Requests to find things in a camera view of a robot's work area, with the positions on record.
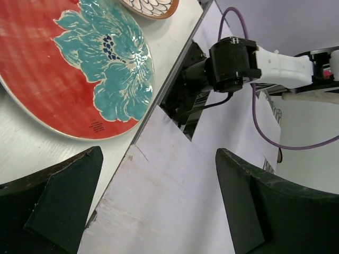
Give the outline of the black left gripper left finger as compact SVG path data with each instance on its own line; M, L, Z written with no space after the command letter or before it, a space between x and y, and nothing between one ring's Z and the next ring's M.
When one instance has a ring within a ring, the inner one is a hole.
M1 253L77 253L102 164L94 146L1 184Z

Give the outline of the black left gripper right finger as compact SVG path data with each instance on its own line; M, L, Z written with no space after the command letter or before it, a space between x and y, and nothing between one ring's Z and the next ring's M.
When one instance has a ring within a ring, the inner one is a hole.
M225 148L215 161L236 253L338 253L338 195L288 181Z

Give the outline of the red plate with teal flower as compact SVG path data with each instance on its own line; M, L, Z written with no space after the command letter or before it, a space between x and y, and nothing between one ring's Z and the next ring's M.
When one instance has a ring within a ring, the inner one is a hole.
M145 116L154 65L118 1L1 1L1 84L47 128L103 140Z

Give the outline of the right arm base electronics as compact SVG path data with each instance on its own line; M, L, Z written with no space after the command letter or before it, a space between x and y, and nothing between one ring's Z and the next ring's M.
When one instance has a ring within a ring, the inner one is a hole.
M189 114L188 111L205 106L212 90L204 73L206 59L199 45L192 42L160 103L189 140L193 138L202 112Z

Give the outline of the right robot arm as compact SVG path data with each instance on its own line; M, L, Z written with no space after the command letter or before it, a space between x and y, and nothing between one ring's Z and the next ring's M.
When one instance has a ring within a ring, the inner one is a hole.
M322 70L335 66L335 51L291 57L227 37L210 48L207 59L186 67L183 78L192 94L232 94L247 81L287 89L327 85L338 82L336 70L328 78ZM338 253L338 195L285 180L225 148L215 161L236 253Z

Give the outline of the white petal plate orange rim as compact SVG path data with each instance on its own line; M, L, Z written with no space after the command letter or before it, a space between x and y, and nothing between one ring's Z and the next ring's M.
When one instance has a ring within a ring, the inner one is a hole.
M175 13L179 0L121 0L120 3L143 17L163 20Z

